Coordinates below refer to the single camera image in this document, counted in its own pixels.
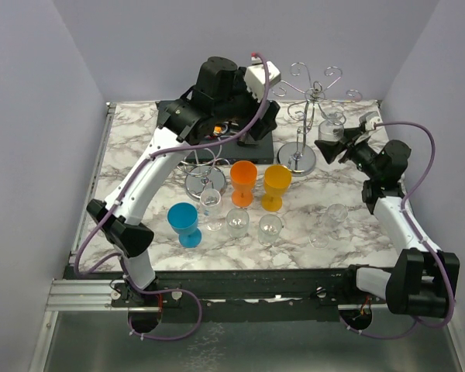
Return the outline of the ribbed clear wine glass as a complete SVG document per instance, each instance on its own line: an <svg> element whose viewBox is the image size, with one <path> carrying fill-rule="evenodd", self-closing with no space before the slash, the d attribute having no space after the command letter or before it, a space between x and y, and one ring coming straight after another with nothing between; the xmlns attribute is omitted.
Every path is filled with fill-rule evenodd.
<svg viewBox="0 0 465 372"><path fill-rule="evenodd" d="M343 138L346 117L342 112L322 112L323 121L319 124L318 140L339 142Z"/></svg>

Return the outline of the yellow plastic goblet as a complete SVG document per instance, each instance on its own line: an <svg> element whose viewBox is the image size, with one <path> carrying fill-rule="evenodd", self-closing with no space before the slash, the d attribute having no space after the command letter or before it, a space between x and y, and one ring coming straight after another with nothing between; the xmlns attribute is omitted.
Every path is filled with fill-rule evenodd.
<svg viewBox="0 0 465 372"><path fill-rule="evenodd" d="M265 194L261 198L261 206L269 212L276 212L282 207L282 197L291 184L291 172L283 165L268 167L263 176Z"/></svg>

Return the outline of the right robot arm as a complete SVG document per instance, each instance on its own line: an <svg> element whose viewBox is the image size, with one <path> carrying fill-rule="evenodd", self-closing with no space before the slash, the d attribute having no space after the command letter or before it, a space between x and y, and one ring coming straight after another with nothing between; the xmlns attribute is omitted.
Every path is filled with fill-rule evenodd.
<svg viewBox="0 0 465 372"><path fill-rule="evenodd" d="M341 284L341 294L352 304L372 294L385 300L393 314L410 315L419 322L436 318L441 326L453 316L460 261L426 235L407 206L409 195L402 190L401 176L408 167L410 147L393 139L375 151L369 139L370 131L360 125L344 129L335 140L315 141L326 163L349 160L367 176L363 203L400 251L391 269L353 268L353 277Z"/></svg>

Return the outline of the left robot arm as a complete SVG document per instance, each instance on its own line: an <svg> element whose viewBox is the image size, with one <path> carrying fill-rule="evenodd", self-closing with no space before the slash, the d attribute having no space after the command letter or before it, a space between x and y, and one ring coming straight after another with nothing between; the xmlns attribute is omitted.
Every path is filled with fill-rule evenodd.
<svg viewBox="0 0 465 372"><path fill-rule="evenodd" d="M156 297L156 278L148 249L154 233L144 213L169 174L191 152L225 145L248 135L261 140L277 127L279 105L268 98L281 72L260 53L249 67L210 57L197 81L180 98L160 103L150 143L119 186L105 199L93 198L87 212L95 230L117 249L132 281L129 296L140 306Z"/></svg>

